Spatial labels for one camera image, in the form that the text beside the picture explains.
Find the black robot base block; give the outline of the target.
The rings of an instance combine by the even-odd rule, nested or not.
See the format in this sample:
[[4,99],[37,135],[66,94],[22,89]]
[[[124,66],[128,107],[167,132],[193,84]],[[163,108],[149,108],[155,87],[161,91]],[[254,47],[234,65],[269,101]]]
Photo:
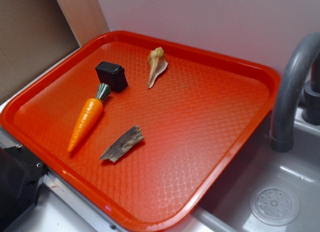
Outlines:
[[38,203],[47,168],[26,147],[0,150],[0,230],[6,232]]

